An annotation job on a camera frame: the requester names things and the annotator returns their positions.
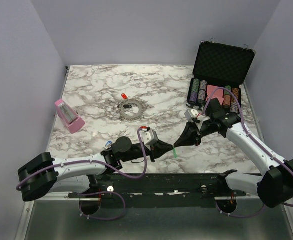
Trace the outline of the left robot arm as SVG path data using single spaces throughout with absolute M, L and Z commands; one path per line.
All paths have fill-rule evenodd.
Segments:
M 21 192 L 24 202 L 55 192 L 74 192 L 91 198 L 97 193 L 98 186 L 89 180 L 89 176 L 118 173 L 128 179 L 139 180 L 146 170 L 134 176 L 121 171 L 122 163 L 140 158 L 146 163 L 147 157 L 154 162 L 173 148 L 161 140 L 154 140 L 151 145 L 143 141 L 133 144 L 130 138 L 123 136 L 110 148 L 87 157 L 53 158 L 49 152 L 44 152 L 18 170 L 16 190 Z

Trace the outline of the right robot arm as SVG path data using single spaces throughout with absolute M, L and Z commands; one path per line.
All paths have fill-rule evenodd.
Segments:
M 234 143 L 253 162 L 260 175 L 229 170 L 219 176 L 217 192 L 228 196 L 242 191 L 255 196 L 269 208 L 285 204 L 293 198 L 293 159 L 286 160 L 257 138 L 237 113 L 227 113 L 214 98 L 201 114 L 196 109 L 184 113 L 188 122 L 174 147 L 198 146 L 202 139 L 214 133 Z

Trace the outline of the green tagged key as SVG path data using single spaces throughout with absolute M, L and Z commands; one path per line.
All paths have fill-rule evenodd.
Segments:
M 175 148 L 173 148 L 173 155 L 174 155 L 174 158 L 177 159 L 178 158 L 178 155 L 177 155 L 177 151 Z

